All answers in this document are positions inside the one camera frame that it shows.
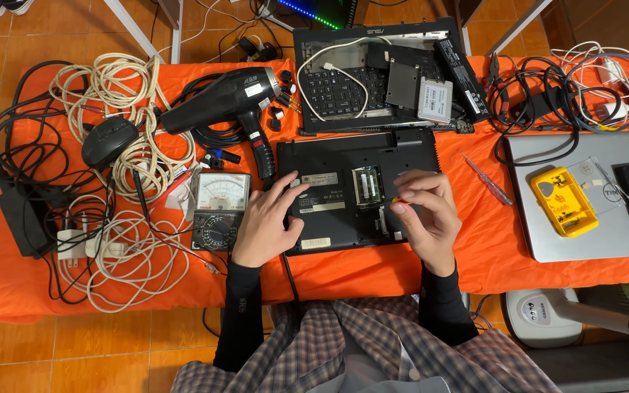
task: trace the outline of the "pliers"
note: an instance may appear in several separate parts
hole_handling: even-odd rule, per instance
[[[494,86],[501,98],[501,108],[499,109],[500,116],[506,116],[506,112],[509,111],[509,92],[506,91],[504,80],[499,77],[499,58],[494,52],[489,59],[489,72],[488,76],[482,78],[482,86],[484,91],[489,93],[489,87]]]

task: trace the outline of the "black arm sleeve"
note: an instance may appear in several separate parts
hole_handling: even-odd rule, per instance
[[[261,268],[228,262],[225,309],[213,365],[238,372],[264,342],[261,321]]]
[[[479,335],[460,298],[458,266],[448,277],[438,277],[422,262],[419,325],[451,347]]]

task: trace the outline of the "hand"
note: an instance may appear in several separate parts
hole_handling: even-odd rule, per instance
[[[402,199],[421,205],[419,214],[406,203],[390,205],[407,232],[412,251],[424,261],[426,268],[447,277],[455,271],[453,242],[462,222],[453,202],[448,176],[413,169],[403,172],[393,182]]]
[[[283,190],[297,177],[298,172],[294,171],[275,182],[269,191],[252,192],[232,252],[233,263],[260,267],[295,246],[305,223],[299,218],[289,216],[286,231],[283,219],[295,198],[310,188],[310,183],[302,183],[286,192]]]

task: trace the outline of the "memory chip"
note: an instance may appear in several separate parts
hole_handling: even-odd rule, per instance
[[[379,166],[363,166],[351,170],[354,176],[354,190],[356,192],[356,205],[369,206],[382,203],[384,195],[380,182]]]

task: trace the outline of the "person's left hand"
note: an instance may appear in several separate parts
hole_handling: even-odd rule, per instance
[[[297,177],[298,172],[294,171],[275,182],[269,191],[252,192],[237,234],[232,263],[260,267],[295,246],[305,223],[299,218],[289,216],[286,231],[283,219],[295,198],[310,188],[310,183],[302,183],[286,192],[283,190]]]

